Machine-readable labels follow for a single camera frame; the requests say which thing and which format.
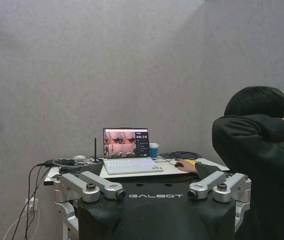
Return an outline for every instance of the blue cup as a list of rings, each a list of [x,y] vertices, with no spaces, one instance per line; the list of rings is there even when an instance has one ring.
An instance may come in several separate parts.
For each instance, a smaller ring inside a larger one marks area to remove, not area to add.
[[[159,148],[159,144],[157,143],[150,143],[150,157],[152,159],[157,159],[158,157],[158,148]]]

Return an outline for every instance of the desk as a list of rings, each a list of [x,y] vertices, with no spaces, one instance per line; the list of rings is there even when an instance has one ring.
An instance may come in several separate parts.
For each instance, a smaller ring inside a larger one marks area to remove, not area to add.
[[[229,171],[229,169],[225,166],[222,166],[220,164],[217,164],[215,162],[209,161],[205,158],[198,158],[196,160],[197,162],[200,162],[202,164],[210,165],[210,166],[216,166],[221,171]],[[174,159],[171,160],[164,160],[162,158],[158,158],[155,160],[156,164],[164,169],[164,171],[159,172],[143,172],[143,173],[129,173],[129,174],[115,174],[115,175],[109,175],[107,173],[107,170],[105,166],[103,165],[100,177],[105,179],[117,179],[117,178],[132,178],[132,177],[147,177],[147,176],[165,176],[165,175],[172,175],[172,176],[182,176],[184,174],[187,174],[187,172],[181,171],[177,169],[174,164],[176,161]],[[53,185],[54,178],[52,178],[54,175],[59,174],[59,168],[58,167],[52,167],[51,170],[46,175],[46,178],[44,180],[44,185],[49,186]]]

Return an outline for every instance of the black hair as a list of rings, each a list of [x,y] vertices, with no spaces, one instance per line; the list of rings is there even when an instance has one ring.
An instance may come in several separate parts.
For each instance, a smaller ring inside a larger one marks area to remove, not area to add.
[[[224,116],[253,114],[284,118],[284,94],[270,86],[249,86],[237,92],[228,102]]]

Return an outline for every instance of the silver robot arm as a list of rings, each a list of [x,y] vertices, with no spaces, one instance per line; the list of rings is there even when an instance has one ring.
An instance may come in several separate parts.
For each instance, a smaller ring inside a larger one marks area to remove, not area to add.
[[[57,211],[62,214],[64,223],[76,239],[79,239],[79,222],[74,205],[79,198],[93,203],[100,199],[100,191],[108,199],[122,200],[126,196],[120,183],[110,182],[89,171],[81,173],[79,177],[66,173],[58,176],[53,184]]]
[[[250,209],[251,183],[247,175],[241,173],[229,175],[216,171],[199,182],[191,183],[188,197],[191,200],[206,199],[209,191],[212,190],[213,199],[217,202],[228,203],[234,199],[236,232],[243,222],[245,211]]]

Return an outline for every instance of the laptop screen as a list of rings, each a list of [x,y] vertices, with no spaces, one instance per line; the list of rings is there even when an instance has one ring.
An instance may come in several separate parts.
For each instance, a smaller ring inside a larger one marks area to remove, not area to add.
[[[105,159],[148,158],[149,156],[147,128],[103,128]]]

